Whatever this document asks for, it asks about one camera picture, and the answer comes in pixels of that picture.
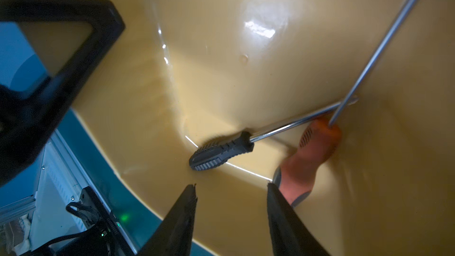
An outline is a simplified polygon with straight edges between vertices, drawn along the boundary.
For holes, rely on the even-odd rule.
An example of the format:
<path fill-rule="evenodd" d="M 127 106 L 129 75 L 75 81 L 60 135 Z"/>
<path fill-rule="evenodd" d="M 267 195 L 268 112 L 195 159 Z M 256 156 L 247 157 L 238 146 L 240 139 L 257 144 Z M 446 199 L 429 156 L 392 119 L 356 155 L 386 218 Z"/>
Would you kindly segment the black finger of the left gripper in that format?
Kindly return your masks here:
<path fill-rule="evenodd" d="M 32 165 L 90 75 L 125 30 L 110 0 L 1 0 L 2 22 L 73 22 L 93 31 L 54 77 L 33 90 L 1 86 L 1 185 Z"/>

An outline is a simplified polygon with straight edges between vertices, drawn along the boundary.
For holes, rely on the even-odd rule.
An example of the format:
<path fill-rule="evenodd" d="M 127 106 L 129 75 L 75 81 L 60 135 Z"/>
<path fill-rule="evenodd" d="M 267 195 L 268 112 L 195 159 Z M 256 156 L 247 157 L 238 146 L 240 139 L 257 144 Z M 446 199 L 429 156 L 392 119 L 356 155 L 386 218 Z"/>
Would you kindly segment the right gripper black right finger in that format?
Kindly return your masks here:
<path fill-rule="evenodd" d="M 278 187 L 269 183 L 267 188 L 268 223 L 274 255 L 327 256 L 327 250 L 307 230 Z"/>

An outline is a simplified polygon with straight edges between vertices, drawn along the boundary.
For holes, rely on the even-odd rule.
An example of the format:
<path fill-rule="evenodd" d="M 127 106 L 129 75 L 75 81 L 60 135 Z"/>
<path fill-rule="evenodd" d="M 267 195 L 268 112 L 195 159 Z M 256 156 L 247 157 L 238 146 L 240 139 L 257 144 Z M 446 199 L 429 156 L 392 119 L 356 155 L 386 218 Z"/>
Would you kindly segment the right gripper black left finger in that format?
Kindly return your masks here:
<path fill-rule="evenodd" d="M 196 186 L 188 185 L 180 194 L 139 256 L 189 256 L 196 216 Z"/>

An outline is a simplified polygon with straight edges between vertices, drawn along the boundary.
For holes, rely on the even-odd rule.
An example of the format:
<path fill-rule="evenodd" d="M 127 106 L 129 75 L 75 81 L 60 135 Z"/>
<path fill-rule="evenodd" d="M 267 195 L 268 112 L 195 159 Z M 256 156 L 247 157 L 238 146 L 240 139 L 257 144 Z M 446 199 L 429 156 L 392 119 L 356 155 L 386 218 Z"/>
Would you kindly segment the black ribbed handle screwdriver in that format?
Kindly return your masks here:
<path fill-rule="evenodd" d="M 252 133 L 245 129 L 231 136 L 218 136 L 200 146 L 189 158 L 189 166 L 195 171 L 205 171 L 225 164 L 229 159 L 253 151 L 254 143 L 285 132 L 335 111 L 340 101 L 315 111 L 291 117 Z"/>

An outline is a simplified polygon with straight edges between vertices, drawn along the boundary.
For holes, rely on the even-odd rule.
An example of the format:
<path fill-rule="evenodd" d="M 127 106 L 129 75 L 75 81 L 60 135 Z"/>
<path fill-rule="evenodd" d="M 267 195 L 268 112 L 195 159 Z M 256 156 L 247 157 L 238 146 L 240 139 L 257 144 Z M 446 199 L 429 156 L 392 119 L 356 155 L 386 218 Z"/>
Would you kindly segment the orange handle screwdriver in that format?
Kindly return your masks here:
<path fill-rule="evenodd" d="M 355 92 L 373 69 L 417 1 L 405 1 L 378 47 L 331 118 L 322 117 L 312 121 L 304 131 L 296 153 L 283 161 L 276 169 L 273 183 L 291 206 L 296 207 L 312 192 L 318 168 L 331 157 L 340 144 L 342 132 L 336 125 L 338 118 L 348 103 L 352 101 Z"/>

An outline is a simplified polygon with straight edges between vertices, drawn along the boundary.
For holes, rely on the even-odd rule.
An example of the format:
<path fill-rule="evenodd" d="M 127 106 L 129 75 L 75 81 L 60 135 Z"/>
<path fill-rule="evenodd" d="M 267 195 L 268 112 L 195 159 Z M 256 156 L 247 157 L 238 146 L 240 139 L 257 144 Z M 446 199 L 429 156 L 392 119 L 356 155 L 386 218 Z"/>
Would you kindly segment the yellow plastic storage box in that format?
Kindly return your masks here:
<path fill-rule="evenodd" d="M 299 126 L 206 172 L 209 139 L 342 99 L 405 0 L 110 0 L 126 28 L 59 131 L 143 245 L 197 186 L 194 238 L 270 256 L 267 184 Z M 455 253 L 455 0 L 418 0 L 338 120 L 343 138 L 296 212 L 333 256 Z"/>

